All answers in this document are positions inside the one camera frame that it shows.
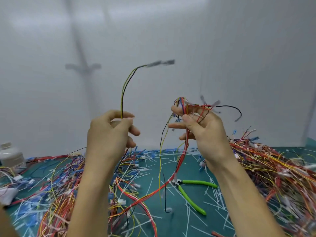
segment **white bottle cap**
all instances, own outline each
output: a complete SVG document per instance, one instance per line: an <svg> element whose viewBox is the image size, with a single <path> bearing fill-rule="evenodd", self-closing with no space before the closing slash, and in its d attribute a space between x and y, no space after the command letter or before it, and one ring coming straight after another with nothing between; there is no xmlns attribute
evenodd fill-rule
<svg viewBox="0 0 316 237"><path fill-rule="evenodd" d="M7 149L11 146L11 142L6 142L6 143L3 143L1 144L1 149L4 150L4 149Z"/></svg>

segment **hand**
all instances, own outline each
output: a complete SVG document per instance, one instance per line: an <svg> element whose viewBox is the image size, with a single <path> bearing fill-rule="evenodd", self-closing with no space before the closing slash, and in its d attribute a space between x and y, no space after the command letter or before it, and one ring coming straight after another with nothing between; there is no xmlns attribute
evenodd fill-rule
<svg viewBox="0 0 316 237"><path fill-rule="evenodd" d="M136 136L140 135L140 131L133 126L134 115L124 111L122 120L112 121L120 117L120 111L110 110L91 121L88 131L86 166L93 165L94 168L102 168L113 163L115 165L124 155L125 147L136 146L133 139L128 136L128 132Z"/></svg>
<svg viewBox="0 0 316 237"><path fill-rule="evenodd" d="M172 106L171 110L176 115L182 116L183 122L168 124L169 128L186 129L189 133L189 139L197 141L197 147L203 157L211 163L212 166L223 163L229 158L235 158L227 140L226 132L221 118L212 111L204 110L199 106L188 107L189 115L183 115L180 107ZM186 133L179 137L185 140Z"/></svg>

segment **person's right hand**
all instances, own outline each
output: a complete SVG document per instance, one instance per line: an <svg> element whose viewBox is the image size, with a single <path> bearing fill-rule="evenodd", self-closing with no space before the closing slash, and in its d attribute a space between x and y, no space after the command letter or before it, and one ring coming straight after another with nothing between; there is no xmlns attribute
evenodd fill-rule
<svg viewBox="0 0 316 237"><path fill-rule="evenodd" d="M226 132L223 126L221 118L219 118L212 111L204 110L198 106L188 107L188 115L184 115L182 108L172 106L171 110L176 115L182 116L183 122L176 122L168 124L169 128L186 129L189 133L189 139L195 139L197 141L197 147L203 157L211 163L209 168L213 168L218 164L234 159L235 156L230 148L227 140ZM186 133L179 137L180 140L185 140Z"/></svg>

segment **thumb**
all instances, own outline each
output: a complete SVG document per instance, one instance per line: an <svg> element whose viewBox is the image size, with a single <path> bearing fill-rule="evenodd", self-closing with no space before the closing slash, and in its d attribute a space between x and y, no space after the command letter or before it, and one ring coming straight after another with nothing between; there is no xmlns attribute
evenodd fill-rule
<svg viewBox="0 0 316 237"><path fill-rule="evenodd" d="M124 118L121 120L120 124L118 124L115 129L128 134L128 129L133 125L132 118Z"/></svg>
<svg viewBox="0 0 316 237"><path fill-rule="evenodd" d="M195 120L193 120L189 115L182 116L185 126L196 136L200 131L203 130Z"/></svg>

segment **forearm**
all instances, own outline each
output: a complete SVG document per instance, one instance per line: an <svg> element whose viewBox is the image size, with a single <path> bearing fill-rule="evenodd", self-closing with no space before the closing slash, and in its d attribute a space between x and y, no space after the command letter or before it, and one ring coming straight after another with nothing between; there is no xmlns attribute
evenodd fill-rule
<svg viewBox="0 0 316 237"><path fill-rule="evenodd" d="M114 164L109 163L103 170L90 170L88 167L81 178L67 237L107 235L107 196Z"/></svg>
<svg viewBox="0 0 316 237"><path fill-rule="evenodd" d="M0 204L0 232L3 237L18 237L18 234L14 230L14 227L10 223L9 217L6 215L5 211L2 209Z"/></svg>
<svg viewBox="0 0 316 237"><path fill-rule="evenodd" d="M285 236L263 197L235 158L216 167L214 175L237 236Z"/></svg>

